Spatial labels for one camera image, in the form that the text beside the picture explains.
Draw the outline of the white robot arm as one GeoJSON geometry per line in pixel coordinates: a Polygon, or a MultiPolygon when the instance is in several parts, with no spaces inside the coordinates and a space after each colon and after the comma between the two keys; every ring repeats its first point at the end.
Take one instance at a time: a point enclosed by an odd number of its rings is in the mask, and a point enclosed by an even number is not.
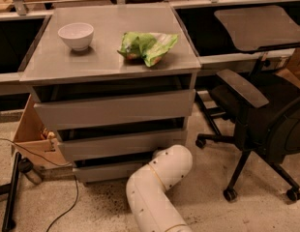
{"type": "Polygon", "coordinates": [[[188,175],[191,152],[182,145],[157,151],[126,184],[126,195],[140,232],[193,232],[165,193],[188,175]]]}

